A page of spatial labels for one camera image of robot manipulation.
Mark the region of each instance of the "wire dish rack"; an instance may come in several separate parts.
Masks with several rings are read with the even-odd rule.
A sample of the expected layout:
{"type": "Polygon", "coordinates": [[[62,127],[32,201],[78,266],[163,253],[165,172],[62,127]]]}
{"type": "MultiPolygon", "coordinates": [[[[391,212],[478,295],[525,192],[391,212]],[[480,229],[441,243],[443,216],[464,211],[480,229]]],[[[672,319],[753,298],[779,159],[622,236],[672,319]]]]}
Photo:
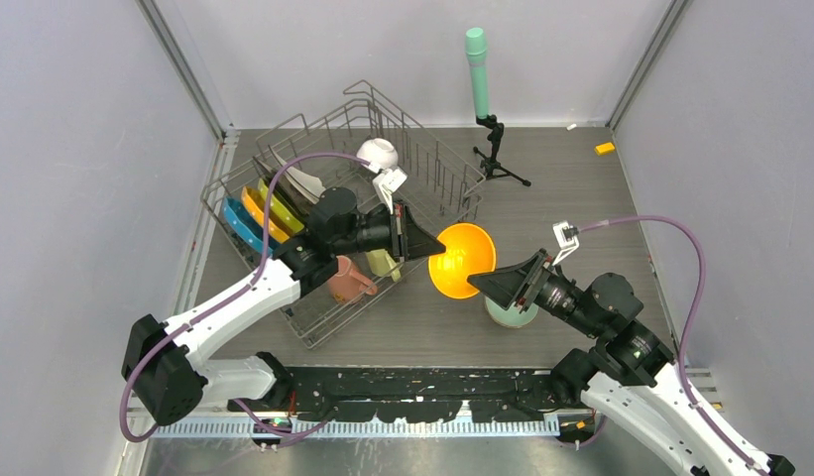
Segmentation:
{"type": "MultiPolygon", "coordinates": [[[[453,152],[368,81],[360,80],[342,92],[348,100],[319,119],[311,122],[303,114],[296,114],[259,136],[256,139],[259,153],[251,161],[233,168],[203,190],[203,206],[250,269],[258,266],[261,256],[222,218],[222,201],[227,195],[240,199],[245,185],[257,188],[259,166],[265,165],[273,170],[279,167],[275,155],[289,160],[311,152],[356,154],[365,141],[384,138],[395,146],[399,166],[408,176],[394,197],[409,206],[422,228],[437,236],[453,223],[476,218],[482,201],[480,191],[485,182],[485,176],[478,168],[453,152]]],[[[325,187],[344,186],[354,191],[361,212],[367,212],[379,203],[372,187],[374,176],[353,161],[311,159],[297,167],[320,178],[325,187]]],[[[378,277],[371,273],[364,256],[349,258],[373,280],[373,286],[377,287],[375,294],[361,295],[340,304],[327,287],[322,286],[281,310],[295,335],[309,349],[356,319],[395,285],[407,281],[412,272],[426,268],[426,259],[411,261],[398,265],[386,276],[378,277]],[[399,281],[392,279],[395,270],[401,273],[399,281]]],[[[413,278],[429,279],[429,276],[416,275],[413,278]]]]}

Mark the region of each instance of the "blue plate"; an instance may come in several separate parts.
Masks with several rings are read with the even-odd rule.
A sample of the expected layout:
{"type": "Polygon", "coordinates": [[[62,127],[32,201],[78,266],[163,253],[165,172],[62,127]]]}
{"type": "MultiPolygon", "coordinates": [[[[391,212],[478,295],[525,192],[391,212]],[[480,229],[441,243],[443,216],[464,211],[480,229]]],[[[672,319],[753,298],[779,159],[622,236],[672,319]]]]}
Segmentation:
{"type": "MultiPolygon", "coordinates": [[[[235,200],[230,196],[226,196],[223,201],[223,216],[225,221],[231,226],[231,229],[237,233],[240,238],[245,241],[253,250],[258,253],[264,253],[264,228],[252,218],[252,215],[246,211],[243,203],[235,200]]],[[[278,248],[278,242],[270,237],[270,255],[273,254],[278,248]]]]}

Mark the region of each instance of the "green bowl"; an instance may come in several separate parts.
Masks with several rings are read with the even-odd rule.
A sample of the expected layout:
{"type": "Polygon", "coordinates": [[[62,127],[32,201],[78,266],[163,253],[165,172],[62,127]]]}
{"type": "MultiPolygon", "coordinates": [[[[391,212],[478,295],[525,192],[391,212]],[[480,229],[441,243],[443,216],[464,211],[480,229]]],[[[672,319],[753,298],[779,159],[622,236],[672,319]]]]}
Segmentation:
{"type": "Polygon", "coordinates": [[[485,298],[486,300],[486,310],[488,311],[491,318],[494,319],[495,322],[502,325],[503,327],[508,327],[511,329],[518,329],[521,328],[535,319],[537,315],[537,305],[532,305],[526,312],[519,312],[515,309],[514,306],[509,307],[509,310],[505,310],[500,307],[496,302],[485,298]]]}

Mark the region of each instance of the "white mug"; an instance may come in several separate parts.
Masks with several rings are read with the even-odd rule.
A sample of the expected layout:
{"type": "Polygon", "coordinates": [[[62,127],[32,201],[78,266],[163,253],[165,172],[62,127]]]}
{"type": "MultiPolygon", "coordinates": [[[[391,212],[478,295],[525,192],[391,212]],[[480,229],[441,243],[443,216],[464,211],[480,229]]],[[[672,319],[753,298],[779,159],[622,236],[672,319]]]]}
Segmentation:
{"type": "Polygon", "coordinates": [[[398,151],[386,139],[369,139],[360,146],[357,157],[365,159],[381,169],[391,169],[398,165],[398,151]]]}

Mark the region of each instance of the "gray table surface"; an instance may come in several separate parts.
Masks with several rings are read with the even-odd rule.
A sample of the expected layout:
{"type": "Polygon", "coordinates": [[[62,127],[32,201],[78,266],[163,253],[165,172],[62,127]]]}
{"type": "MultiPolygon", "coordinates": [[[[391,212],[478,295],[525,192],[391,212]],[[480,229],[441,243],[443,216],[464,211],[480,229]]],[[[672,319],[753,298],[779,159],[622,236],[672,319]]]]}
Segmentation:
{"type": "MultiPolygon", "coordinates": [[[[257,153],[254,138],[259,132],[243,133],[236,163],[257,153]]],[[[473,164],[477,161],[471,148],[487,147],[484,129],[439,128],[433,133],[473,164]]],[[[541,247],[554,252],[554,222],[584,224],[635,213],[618,155],[594,153],[596,145],[610,140],[604,128],[507,129],[500,159],[533,185],[524,187],[511,178],[484,185],[476,222],[494,238],[498,266],[518,263],[541,247]]],[[[605,272],[626,276],[645,304],[640,320],[661,338],[670,335],[638,226],[583,235],[581,249],[564,262],[564,271],[582,287],[605,272]]],[[[228,240],[215,236],[197,302],[246,273],[228,240]]],[[[443,297],[421,269],[317,349],[306,349],[284,319],[271,314],[214,357],[270,351],[285,365],[551,367],[573,347],[592,344],[543,311],[521,329],[501,327],[489,318],[481,297],[443,297]]]]}

